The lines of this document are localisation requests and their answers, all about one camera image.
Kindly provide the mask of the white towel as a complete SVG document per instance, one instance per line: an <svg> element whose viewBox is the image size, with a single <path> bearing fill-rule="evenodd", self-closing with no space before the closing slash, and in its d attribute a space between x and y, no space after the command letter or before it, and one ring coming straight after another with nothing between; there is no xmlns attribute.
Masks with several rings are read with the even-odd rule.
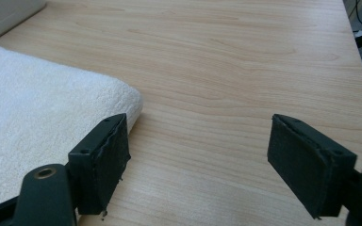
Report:
<svg viewBox="0 0 362 226"><path fill-rule="evenodd" d="M0 47L0 203L19 194L31 170L66 163L98 122L124 113L133 125L142 106L115 77Z"/></svg>

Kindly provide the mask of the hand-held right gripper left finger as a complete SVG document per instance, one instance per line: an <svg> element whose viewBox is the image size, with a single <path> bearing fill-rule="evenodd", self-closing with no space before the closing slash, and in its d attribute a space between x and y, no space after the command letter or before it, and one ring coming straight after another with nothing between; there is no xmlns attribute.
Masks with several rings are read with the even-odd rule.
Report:
<svg viewBox="0 0 362 226"><path fill-rule="evenodd" d="M75 179L79 215L107 210L131 159L125 113L100 121L69 153L67 169Z"/></svg>

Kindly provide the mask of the white box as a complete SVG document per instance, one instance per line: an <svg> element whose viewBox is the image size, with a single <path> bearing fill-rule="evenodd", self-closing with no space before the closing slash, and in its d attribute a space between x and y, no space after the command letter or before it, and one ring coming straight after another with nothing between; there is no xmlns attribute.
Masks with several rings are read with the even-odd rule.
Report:
<svg viewBox="0 0 362 226"><path fill-rule="evenodd" d="M0 36L45 6L46 0L0 0Z"/></svg>

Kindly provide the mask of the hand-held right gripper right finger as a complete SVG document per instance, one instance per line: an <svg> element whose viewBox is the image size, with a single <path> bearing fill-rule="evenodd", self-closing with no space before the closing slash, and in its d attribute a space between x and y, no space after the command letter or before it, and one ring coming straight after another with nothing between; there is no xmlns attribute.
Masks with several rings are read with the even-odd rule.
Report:
<svg viewBox="0 0 362 226"><path fill-rule="evenodd" d="M267 157L312 218L339 214L355 153L303 121L275 114Z"/></svg>

